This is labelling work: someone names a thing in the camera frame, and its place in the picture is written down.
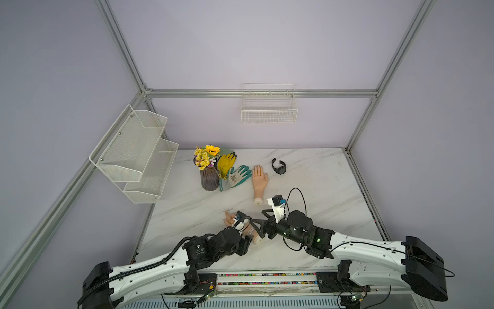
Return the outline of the fist mannequin hand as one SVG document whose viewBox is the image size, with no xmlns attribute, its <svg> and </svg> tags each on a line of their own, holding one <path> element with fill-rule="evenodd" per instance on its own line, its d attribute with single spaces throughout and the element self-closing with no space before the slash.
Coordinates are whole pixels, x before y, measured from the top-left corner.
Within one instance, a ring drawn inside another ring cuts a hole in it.
<svg viewBox="0 0 494 309">
<path fill-rule="evenodd" d="M 242 236 L 252 236 L 253 243 L 255 245 L 260 245 L 262 243 L 263 239 L 256 231 L 254 226 L 250 222 L 246 223 L 245 221 L 239 221 L 237 219 L 236 212 L 225 211 L 225 218 L 223 219 L 223 221 L 227 227 L 233 227 L 234 229 L 238 230 L 242 234 Z"/>
</svg>

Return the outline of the black digital wrist watch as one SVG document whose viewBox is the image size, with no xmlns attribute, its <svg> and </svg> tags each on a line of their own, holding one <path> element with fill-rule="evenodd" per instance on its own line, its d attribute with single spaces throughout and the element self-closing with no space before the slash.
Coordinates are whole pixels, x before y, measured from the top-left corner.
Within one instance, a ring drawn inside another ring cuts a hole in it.
<svg viewBox="0 0 494 309">
<path fill-rule="evenodd" d="M 274 172 L 278 175 L 283 175 L 286 173 L 287 171 L 287 165 L 285 162 L 283 161 L 279 161 L 278 164 L 276 164 L 277 162 L 277 159 L 276 158 L 273 158 L 271 160 L 271 167 L 272 169 L 274 170 Z"/>
</svg>

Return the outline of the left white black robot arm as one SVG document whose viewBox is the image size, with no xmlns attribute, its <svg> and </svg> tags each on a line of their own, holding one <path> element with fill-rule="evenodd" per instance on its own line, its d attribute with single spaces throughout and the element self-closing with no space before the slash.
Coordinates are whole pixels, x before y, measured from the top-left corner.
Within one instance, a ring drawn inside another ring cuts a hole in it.
<svg viewBox="0 0 494 309">
<path fill-rule="evenodd" d="M 82 284 L 79 308 L 121 308 L 153 294 L 191 293 L 206 269 L 225 256 L 247 253 L 253 236 L 243 235 L 250 217 L 237 212 L 233 225 L 217 234 L 185 237 L 171 252 L 123 267 L 105 261 L 94 266 Z"/>
</svg>

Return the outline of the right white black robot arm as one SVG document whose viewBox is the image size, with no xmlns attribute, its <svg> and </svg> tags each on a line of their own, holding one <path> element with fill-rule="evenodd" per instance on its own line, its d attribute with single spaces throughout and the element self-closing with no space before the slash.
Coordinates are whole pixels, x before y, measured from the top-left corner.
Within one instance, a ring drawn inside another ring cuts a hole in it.
<svg viewBox="0 0 494 309">
<path fill-rule="evenodd" d="M 287 218 L 269 210 L 262 213 L 264 219 L 245 219 L 261 238 L 282 236 L 301 245 L 310 256 L 338 260 L 345 281 L 360 286 L 409 287 L 429 300 L 448 300 L 444 259 L 417 237 L 378 242 L 318 227 L 300 211 Z"/>
</svg>

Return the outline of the green white work glove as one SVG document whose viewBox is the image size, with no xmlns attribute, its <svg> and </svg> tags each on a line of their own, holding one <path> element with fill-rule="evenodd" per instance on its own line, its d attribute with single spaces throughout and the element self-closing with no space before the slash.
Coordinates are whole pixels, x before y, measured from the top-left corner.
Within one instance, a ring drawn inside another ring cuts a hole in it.
<svg viewBox="0 0 494 309">
<path fill-rule="evenodd" d="M 241 165 L 238 168 L 231 167 L 225 176 L 220 176 L 219 189 L 220 191 L 227 191 L 231 188 L 235 188 L 252 176 L 252 170 L 245 165 Z"/>
</svg>

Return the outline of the purple ribbed glass vase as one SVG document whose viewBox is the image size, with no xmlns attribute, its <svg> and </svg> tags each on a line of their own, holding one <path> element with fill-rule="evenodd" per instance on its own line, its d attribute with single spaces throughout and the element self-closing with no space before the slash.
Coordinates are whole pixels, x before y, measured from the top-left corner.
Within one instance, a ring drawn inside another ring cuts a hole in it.
<svg viewBox="0 0 494 309">
<path fill-rule="evenodd" d="M 200 171 L 201 186 L 206 191 L 215 191 L 219 188 L 219 176 L 214 166 L 208 166 Z"/>
</svg>

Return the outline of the yellow black work glove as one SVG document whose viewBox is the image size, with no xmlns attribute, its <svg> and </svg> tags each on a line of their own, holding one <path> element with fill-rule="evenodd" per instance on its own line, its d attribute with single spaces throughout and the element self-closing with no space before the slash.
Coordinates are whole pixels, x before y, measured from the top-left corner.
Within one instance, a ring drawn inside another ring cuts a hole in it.
<svg viewBox="0 0 494 309">
<path fill-rule="evenodd" d="M 234 166 L 236 158 L 237 155 L 235 152 L 220 156 L 216 166 L 220 179 L 226 180 L 228 178 L 228 174 Z"/>
</svg>

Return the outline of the yellow artificial flower bouquet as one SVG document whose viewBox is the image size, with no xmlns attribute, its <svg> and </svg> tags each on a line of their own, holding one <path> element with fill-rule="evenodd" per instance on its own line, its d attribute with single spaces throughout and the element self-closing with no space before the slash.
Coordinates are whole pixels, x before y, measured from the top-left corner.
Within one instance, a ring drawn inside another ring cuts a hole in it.
<svg viewBox="0 0 494 309">
<path fill-rule="evenodd" d="M 220 156 L 233 153 L 234 151 L 229 148 L 220 148 L 215 145 L 206 145 L 202 148 L 196 148 L 194 152 L 193 162 L 194 165 L 200 170 L 208 166 L 214 166 L 217 170 L 217 161 Z"/>
</svg>

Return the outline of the white two-tier mesh shelf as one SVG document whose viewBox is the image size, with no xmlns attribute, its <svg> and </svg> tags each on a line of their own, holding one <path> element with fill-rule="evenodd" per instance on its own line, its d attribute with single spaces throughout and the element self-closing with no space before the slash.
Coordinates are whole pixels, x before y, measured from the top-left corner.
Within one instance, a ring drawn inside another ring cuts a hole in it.
<svg viewBox="0 0 494 309">
<path fill-rule="evenodd" d="M 134 204 L 159 202 L 179 144 L 164 136 L 167 117 L 128 105 L 89 161 Z"/>
</svg>

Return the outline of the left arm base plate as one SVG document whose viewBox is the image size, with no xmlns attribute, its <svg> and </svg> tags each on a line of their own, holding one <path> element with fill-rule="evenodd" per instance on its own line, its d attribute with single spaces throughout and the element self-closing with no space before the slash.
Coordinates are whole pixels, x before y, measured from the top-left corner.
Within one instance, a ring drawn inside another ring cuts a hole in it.
<svg viewBox="0 0 494 309">
<path fill-rule="evenodd" d="M 217 274 L 198 274 L 196 279 L 186 279 L 186 285 L 178 292 L 169 292 L 166 295 L 203 295 L 210 292 L 217 285 Z"/>
</svg>

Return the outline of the aluminium rail front frame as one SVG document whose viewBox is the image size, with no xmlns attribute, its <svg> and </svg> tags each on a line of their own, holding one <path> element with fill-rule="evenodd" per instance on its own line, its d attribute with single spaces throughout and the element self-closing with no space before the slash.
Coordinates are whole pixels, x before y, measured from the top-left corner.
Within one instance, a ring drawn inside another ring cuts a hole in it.
<svg viewBox="0 0 494 309">
<path fill-rule="evenodd" d="M 158 291 L 142 289 L 112 301 L 110 308 L 432 308 L 412 291 L 390 286 L 355 286 L 342 292 L 329 285 L 332 272 L 200 274 L 191 293 L 171 289 L 178 277 L 164 279 Z"/>
</svg>

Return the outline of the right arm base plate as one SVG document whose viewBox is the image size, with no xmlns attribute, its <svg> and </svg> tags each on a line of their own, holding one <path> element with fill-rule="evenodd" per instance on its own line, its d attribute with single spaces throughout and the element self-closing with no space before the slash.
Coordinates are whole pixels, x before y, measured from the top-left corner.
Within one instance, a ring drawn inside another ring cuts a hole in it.
<svg viewBox="0 0 494 309">
<path fill-rule="evenodd" d="M 370 286 L 361 286 L 351 281 L 349 278 L 338 277 L 337 272 L 317 272 L 316 283 L 319 292 L 370 292 Z"/>
</svg>

